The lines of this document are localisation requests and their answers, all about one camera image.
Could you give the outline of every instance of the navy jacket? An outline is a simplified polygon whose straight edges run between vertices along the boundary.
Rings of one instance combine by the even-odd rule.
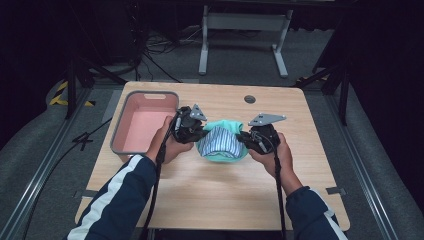
[[[100,189],[66,238],[129,239],[155,179],[154,163],[135,155]],[[287,197],[286,211],[296,239],[346,239],[334,212],[309,187]]]

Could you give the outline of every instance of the blue striped fabric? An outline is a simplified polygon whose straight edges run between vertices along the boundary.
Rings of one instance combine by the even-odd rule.
[[[221,155],[225,158],[240,158],[243,157],[243,147],[234,133],[220,126],[212,128],[198,144],[202,157]]]

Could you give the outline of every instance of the metal rail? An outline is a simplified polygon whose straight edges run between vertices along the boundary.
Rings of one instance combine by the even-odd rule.
[[[383,238],[387,240],[399,239],[393,228],[392,223],[390,222],[389,217],[387,216],[380,195],[378,194],[377,189],[375,188],[365,168],[361,156],[359,155],[358,150],[355,147],[351,135],[347,127],[344,126],[339,119],[336,100],[332,96],[325,96],[325,100],[328,106],[330,107],[331,114],[334,120],[337,122],[337,126],[340,132],[342,133],[347,148],[349,149],[356,176],[359,180],[359,183],[361,184],[362,190],[364,191],[365,197],[371,207],[371,211],[373,212],[373,215],[375,217],[375,220],[377,221],[377,225],[380,228]]]
[[[30,212],[37,195],[40,194],[42,185],[47,181],[48,173],[51,171],[57,161],[57,155],[59,154],[59,151],[63,145],[63,141],[67,136],[72,123],[75,121],[76,116],[78,115],[80,109],[84,106],[84,103],[87,101],[89,95],[90,89],[83,88],[80,91],[80,97],[78,99],[76,111],[68,120],[65,120],[60,127],[52,145],[44,156],[43,161],[41,162],[36,173],[25,189],[21,200],[16,205],[15,210],[2,229],[0,233],[1,240],[16,239],[16,234],[19,228]]]

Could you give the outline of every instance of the dark background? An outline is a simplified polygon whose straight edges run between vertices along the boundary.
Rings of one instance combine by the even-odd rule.
[[[296,11],[291,27],[338,26],[318,66],[337,63],[343,54],[350,54],[352,86],[423,210],[424,5],[418,0],[390,0],[374,1],[372,6],[375,9],[360,18],[346,15],[340,25],[340,13]],[[45,111],[46,95],[65,76],[72,53],[99,65],[127,63],[136,57],[131,32],[135,27],[177,39],[179,30],[200,24],[201,6],[139,7],[148,10],[139,16],[143,26],[129,21],[125,1],[0,1],[0,149]]]

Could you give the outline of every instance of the round hole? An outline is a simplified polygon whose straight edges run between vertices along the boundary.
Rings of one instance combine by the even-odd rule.
[[[244,101],[247,102],[247,103],[252,104],[252,103],[255,103],[256,102],[256,98],[254,96],[252,96],[252,95],[246,95],[244,97]]]

